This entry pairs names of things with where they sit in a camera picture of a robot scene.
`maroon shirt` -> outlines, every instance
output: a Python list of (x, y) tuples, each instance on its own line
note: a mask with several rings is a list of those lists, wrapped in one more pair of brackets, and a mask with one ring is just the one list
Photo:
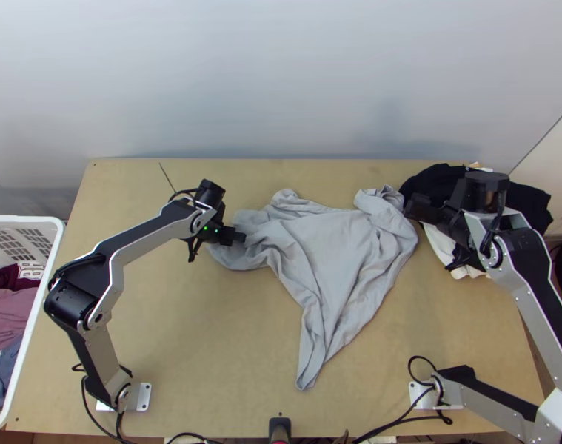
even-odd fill
[(0, 269), (0, 289), (9, 289), (16, 292), (23, 289), (37, 288), (39, 285), (39, 280), (20, 278), (19, 265), (17, 263)]

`tan table surface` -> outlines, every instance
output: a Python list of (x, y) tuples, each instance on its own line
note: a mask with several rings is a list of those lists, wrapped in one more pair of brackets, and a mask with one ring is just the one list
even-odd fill
[[(328, 206), (352, 208), (358, 189), (398, 188), (429, 161), (161, 160), (177, 189), (209, 178), (227, 190), (225, 221), (260, 209), (285, 188)], [(102, 239), (157, 215), (171, 195), (156, 159), (92, 161), (56, 266)], [(420, 229), (414, 255), (373, 320), (322, 369), (315, 387), (295, 388), (301, 308), (269, 268), (231, 272), (201, 250), (170, 241), (125, 269), (109, 330), (120, 362), (153, 383), (150, 409), (129, 412), (129, 436), (265, 437), (282, 413), (296, 437), (360, 435), (409, 406), (407, 361), (473, 366), (479, 378), (534, 403), (543, 399), (518, 310), (486, 278), (456, 281)], [(81, 374), (67, 335), (41, 312), (7, 427), (98, 434), (81, 404)], [(114, 413), (96, 413), (113, 430)], [(451, 426), (430, 420), (391, 434), (497, 431), (469, 411)]]

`gray t-shirt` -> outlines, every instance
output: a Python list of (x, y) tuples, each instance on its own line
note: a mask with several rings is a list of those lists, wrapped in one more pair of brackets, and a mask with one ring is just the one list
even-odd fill
[(303, 308), (300, 390), (373, 318), (418, 241), (392, 187), (360, 190), (354, 204), (329, 208), (284, 189), (261, 211), (235, 214), (245, 243), (209, 248), (229, 269), (270, 266)]

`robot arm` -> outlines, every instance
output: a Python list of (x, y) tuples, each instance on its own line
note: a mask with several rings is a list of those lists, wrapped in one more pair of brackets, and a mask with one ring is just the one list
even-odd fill
[(224, 193), (203, 180), (194, 196), (170, 199), (156, 218), (103, 240), (51, 280), (44, 310), (68, 334), (87, 373), (86, 390), (112, 409), (147, 410), (150, 396), (150, 384), (134, 386), (132, 372), (118, 363), (107, 330), (124, 290), (124, 266), (170, 239), (188, 242), (189, 262), (202, 242), (243, 242), (245, 235), (223, 225)]
[[(543, 238), (520, 212), (504, 207), (508, 185), (505, 175), (469, 172), (441, 209), (426, 208), (426, 199), (416, 196), (406, 213), (434, 223), (458, 243), (458, 262), (478, 261), (510, 292), (556, 388), (536, 406), (458, 366), (433, 373), (436, 393), (419, 406), (469, 408), (525, 443), (562, 443), (562, 302), (550, 280), (552, 263)], [(437, 406), (439, 398), (446, 407)]]

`laundry basket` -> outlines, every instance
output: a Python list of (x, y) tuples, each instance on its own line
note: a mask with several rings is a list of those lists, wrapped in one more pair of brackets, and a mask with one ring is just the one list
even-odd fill
[(61, 243), (63, 231), (64, 224), (57, 218), (0, 216), (0, 268), (12, 263), (28, 261), (44, 264), (40, 286), (27, 320), (21, 347), (5, 395), (3, 409), (0, 410), (0, 428), (7, 422), (7, 415), (11, 408), (13, 395), (16, 392), (21, 367), (24, 364), (27, 347), (30, 345), (34, 323), (42, 307), (46, 286), (54, 267), (56, 251)]

